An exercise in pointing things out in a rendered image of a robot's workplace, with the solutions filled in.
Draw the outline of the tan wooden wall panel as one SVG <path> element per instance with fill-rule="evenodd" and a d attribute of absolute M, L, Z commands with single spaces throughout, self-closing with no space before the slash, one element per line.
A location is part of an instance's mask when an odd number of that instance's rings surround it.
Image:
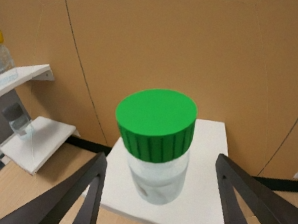
<path fill-rule="evenodd" d="M 66 143 L 108 157 L 128 96 L 170 89 L 224 122 L 228 157 L 271 190 L 298 192 L 298 0 L 0 0 L 17 86 Z"/>

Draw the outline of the white bottle with green cap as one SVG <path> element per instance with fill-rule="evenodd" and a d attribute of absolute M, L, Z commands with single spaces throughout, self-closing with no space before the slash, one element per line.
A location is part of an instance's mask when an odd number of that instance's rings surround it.
<path fill-rule="evenodd" d="M 170 89 L 139 91 L 119 104 L 117 120 L 131 176 L 146 201 L 164 204 L 181 193 L 197 114 L 193 99 Z"/>

